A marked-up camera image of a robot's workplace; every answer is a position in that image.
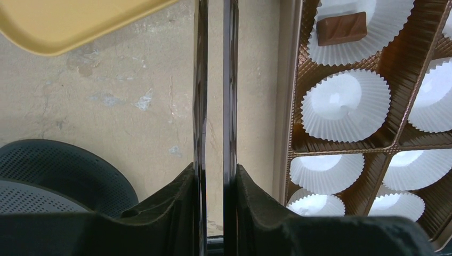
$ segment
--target metal frame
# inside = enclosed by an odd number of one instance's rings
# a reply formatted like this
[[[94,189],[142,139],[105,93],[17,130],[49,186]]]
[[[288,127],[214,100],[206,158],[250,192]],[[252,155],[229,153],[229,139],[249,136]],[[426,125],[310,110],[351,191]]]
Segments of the metal frame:
[[[223,16],[223,226],[224,254],[237,255],[238,0],[224,0]]]
[[[193,82],[193,144],[195,169],[194,255],[207,255],[206,121],[207,121],[208,0],[195,0]]]
[[[223,52],[223,225],[224,254],[237,255],[237,50],[238,0],[224,0]],[[207,255],[206,120],[208,0],[195,0],[195,57],[193,82],[193,141],[196,179],[195,251]]]

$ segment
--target yellow tray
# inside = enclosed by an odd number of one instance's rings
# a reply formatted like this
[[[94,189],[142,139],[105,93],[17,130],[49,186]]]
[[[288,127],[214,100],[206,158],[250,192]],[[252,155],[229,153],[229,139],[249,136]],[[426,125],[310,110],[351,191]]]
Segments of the yellow tray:
[[[0,0],[0,31],[38,55],[59,55],[177,0]]]

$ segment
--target white paper cupcake liner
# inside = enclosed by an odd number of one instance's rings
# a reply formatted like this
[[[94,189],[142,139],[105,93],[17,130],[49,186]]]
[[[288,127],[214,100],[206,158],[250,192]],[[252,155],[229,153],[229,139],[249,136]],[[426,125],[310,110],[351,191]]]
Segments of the white paper cupcake liner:
[[[446,24],[444,25],[444,29],[442,30],[444,37],[452,38],[452,15],[449,15],[446,20]]]
[[[395,190],[427,187],[452,168],[452,149],[402,151],[392,157],[383,183]]]
[[[422,80],[408,121],[423,132],[452,130],[451,58],[432,60]]]
[[[389,112],[390,90],[375,72],[348,70],[324,78],[303,97],[302,124],[315,138],[356,142],[375,133]]]
[[[290,179],[313,193],[330,195],[351,186],[363,168],[362,154],[300,156],[290,163]]]
[[[345,205],[336,196],[313,194],[305,189],[294,193],[287,208],[304,217],[331,217],[344,216]]]
[[[385,184],[382,184],[382,185],[380,186],[380,188],[378,189],[377,197],[385,196],[385,195],[390,195],[390,194],[397,194],[397,193],[400,194],[400,193],[403,193],[403,192],[406,192],[406,191],[404,191],[404,190],[390,189],[390,188],[388,188]]]
[[[308,42],[313,61],[323,65],[345,65],[361,61],[394,40],[411,15],[414,0],[321,0]],[[366,12],[367,36],[356,42],[318,46],[317,21]]]
[[[417,221],[425,210],[424,201],[409,192],[390,193],[377,196],[369,216],[399,216]]]

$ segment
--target brown candy tray insert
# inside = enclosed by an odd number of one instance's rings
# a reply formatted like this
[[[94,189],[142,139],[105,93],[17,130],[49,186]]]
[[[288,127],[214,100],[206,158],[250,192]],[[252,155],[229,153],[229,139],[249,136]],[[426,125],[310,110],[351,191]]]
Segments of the brown candy tray insert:
[[[393,42],[381,52],[345,66],[318,65],[308,55],[318,4],[319,0],[281,2],[273,196],[285,205],[300,188],[289,177],[290,162],[297,156],[363,153],[363,173],[336,195],[343,200],[346,215],[367,215],[393,155],[406,150],[452,148],[452,131],[425,133],[407,122],[430,60],[452,57],[452,41],[442,35],[452,0],[415,0],[408,22]],[[375,71],[389,84],[391,103],[384,124],[369,138],[352,143],[309,136],[301,123],[306,92],[323,78],[351,69]],[[426,205],[418,223],[434,248],[441,249],[452,236],[452,172],[411,192]]]

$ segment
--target chocolate candy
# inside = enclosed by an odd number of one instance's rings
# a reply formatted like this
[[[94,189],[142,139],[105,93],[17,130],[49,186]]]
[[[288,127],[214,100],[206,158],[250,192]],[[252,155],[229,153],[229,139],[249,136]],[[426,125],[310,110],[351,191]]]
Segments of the chocolate candy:
[[[366,35],[366,12],[325,18],[317,22],[319,46],[354,42]]]

